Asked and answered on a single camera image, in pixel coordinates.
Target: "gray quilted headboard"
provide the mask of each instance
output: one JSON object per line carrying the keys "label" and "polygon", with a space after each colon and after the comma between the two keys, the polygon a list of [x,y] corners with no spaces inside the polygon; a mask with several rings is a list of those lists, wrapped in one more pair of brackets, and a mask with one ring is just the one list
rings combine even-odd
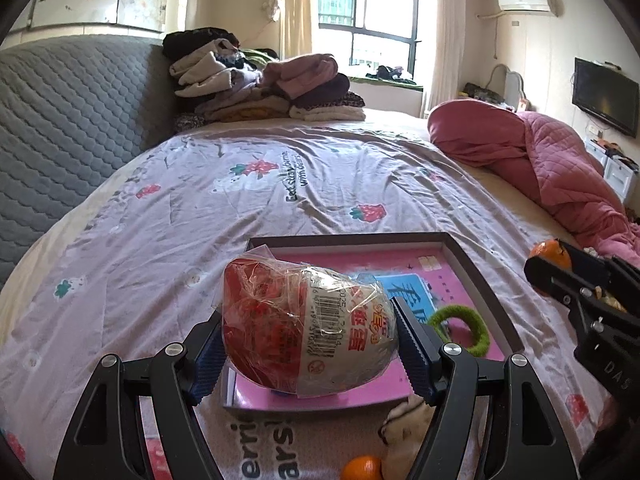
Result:
{"label": "gray quilted headboard", "polygon": [[69,36],[0,51],[0,287],[57,220],[171,136],[175,98],[156,43]]}

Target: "television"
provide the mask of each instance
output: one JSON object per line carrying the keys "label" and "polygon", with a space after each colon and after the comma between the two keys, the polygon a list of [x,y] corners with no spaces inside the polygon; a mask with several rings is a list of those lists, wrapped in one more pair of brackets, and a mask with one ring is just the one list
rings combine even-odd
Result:
{"label": "television", "polygon": [[640,88],[620,72],[576,58],[573,103],[625,135],[636,136]]}

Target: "window frame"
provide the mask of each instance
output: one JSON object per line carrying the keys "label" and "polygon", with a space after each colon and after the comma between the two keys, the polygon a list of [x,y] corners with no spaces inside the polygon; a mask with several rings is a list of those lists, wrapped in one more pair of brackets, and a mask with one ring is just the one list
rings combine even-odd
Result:
{"label": "window frame", "polygon": [[395,34],[388,34],[386,32],[379,32],[377,30],[369,30],[366,27],[366,17],[367,17],[367,0],[364,0],[364,17],[363,17],[363,26],[356,27],[356,9],[358,0],[353,0],[353,13],[352,13],[352,22],[353,25],[339,25],[337,23],[321,23],[320,22],[320,13],[318,13],[318,27],[319,28],[328,28],[330,30],[342,30],[345,32],[351,33],[351,55],[349,56],[349,64],[353,61],[353,42],[355,34],[363,34],[364,36],[373,36],[376,38],[384,38],[386,40],[394,40],[400,41],[401,43],[409,44],[409,57],[407,60],[407,72],[413,74],[415,70],[415,53],[417,44],[420,40],[417,39],[418,36],[418,0],[414,0],[413,7],[413,15],[412,15],[412,27],[411,27],[411,37],[406,38],[404,36],[396,36]]}

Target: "green ring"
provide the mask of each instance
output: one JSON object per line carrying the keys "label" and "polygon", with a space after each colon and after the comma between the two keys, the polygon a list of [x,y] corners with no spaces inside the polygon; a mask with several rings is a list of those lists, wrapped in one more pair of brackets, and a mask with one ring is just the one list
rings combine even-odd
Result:
{"label": "green ring", "polygon": [[447,338],[442,331],[441,324],[443,321],[452,317],[464,321],[469,327],[469,330],[471,330],[474,344],[470,348],[467,348],[466,351],[473,357],[484,357],[489,351],[491,340],[489,339],[489,331],[482,317],[474,309],[456,304],[443,306],[431,314],[431,317],[427,320],[427,325],[433,326],[438,336],[440,336],[440,339],[445,343],[451,343],[451,340]]}

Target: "blue gripper pad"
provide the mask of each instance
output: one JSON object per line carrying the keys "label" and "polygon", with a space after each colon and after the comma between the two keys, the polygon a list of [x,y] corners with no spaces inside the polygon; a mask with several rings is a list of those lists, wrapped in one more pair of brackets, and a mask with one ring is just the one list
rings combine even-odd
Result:
{"label": "blue gripper pad", "polygon": [[409,377],[409,382],[415,394],[429,402],[435,396],[436,391],[429,374],[429,361],[420,350],[402,315],[397,309],[395,310],[399,339],[398,354],[402,361],[402,366]]}
{"label": "blue gripper pad", "polygon": [[222,341],[222,328],[214,330],[195,361],[194,378],[186,397],[191,406],[200,404],[210,395],[218,382],[220,372],[226,361],[225,346]]}

